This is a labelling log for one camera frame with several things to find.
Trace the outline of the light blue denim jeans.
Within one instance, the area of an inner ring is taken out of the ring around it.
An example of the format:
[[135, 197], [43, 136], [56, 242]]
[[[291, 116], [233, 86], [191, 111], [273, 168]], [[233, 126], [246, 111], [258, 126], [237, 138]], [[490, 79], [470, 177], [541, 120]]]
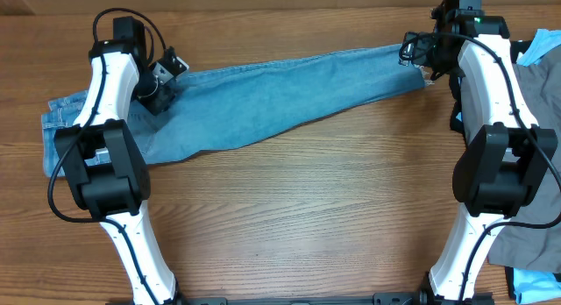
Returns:
[[169, 109], [131, 102], [126, 123], [146, 164], [251, 145], [355, 106], [425, 87], [397, 45], [275, 60], [177, 77]]

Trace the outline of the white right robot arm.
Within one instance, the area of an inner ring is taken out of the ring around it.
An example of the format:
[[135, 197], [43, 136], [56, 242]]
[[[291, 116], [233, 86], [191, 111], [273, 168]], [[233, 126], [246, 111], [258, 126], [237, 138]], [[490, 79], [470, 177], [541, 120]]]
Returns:
[[401, 64], [429, 67], [433, 80], [449, 75], [466, 149], [452, 176], [457, 217], [414, 302], [491, 304], [491, 296], [475, 294], [475, 280], [500, 232], [518, 224], [514, 216], [555, 171], [557, 135], [523, 99], [504, 18], [472, 6], [439, 6], [431, 16], [432, 33], [405, 35]]

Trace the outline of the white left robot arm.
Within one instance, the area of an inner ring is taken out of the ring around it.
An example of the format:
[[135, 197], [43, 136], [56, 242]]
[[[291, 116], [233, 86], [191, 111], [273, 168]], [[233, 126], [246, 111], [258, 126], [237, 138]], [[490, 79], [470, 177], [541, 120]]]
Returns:
[[92, 79], [82, 111], [54, 144], [80, 209], [99, 223], [129, 277], [135, 304], [175, 304], [177, 281], [164, 261], [148, 216], [147, 165], [126, 123], [145, 47], [132, 39], [97, 41], [89, 51]]

